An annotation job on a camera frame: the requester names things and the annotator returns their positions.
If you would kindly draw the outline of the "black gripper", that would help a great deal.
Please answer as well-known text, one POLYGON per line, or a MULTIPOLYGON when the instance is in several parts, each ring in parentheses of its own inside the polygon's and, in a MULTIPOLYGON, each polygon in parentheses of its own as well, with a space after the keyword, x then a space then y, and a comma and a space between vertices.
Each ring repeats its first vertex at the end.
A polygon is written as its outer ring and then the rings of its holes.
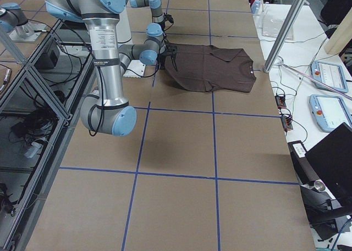
POLYGON ((167 57, 171 57, 171 58, 176 58, 177 55, 177 51, 178 51, 178 47, 176 44, 172 44, 170 42, 167 42, 164 45, 164 51, 162 53, 159 54, 159 69, 160 70, 164 70, 165 69, 165 62, 166 62, 166 58, 167 57))
POLYGON ((166 22, 171 23, 172 25, 174 24, 174 19, 171 14, 163 13, 163 20, 161 22, 161 26, 165 26, 166 22))

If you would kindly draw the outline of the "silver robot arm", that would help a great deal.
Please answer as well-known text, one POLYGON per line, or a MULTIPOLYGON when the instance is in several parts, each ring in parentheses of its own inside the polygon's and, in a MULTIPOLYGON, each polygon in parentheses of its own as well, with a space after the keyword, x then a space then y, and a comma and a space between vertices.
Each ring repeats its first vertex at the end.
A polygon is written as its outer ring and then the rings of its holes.
POLYGON ((133 60, 144 65, 164 66, 166 56, 175 55, 164 33, 165 22, 173 22, 162 10, 162 0, 46 0, 47 11, 61 20, 85 23, 90 51, 97 70, 97 89, 88 94, 80 118, 90 135, 106 133, 127 136, 136 124, 136 110, 123 93, 122 76, 133 60), (142 44, 118 42, 117 25, 129 2, 133 8, 149 7, 152 20, 142 44))
POLYGON ((157 23, 161 26, 162 30, 166 27, 166 22, 169 22, 172 26, 174 19, 170 14, 163 12, 162 0, 129 0, 132 8, 143 8, 149 7, 151 10, 151 18, 153 23, 157 23))

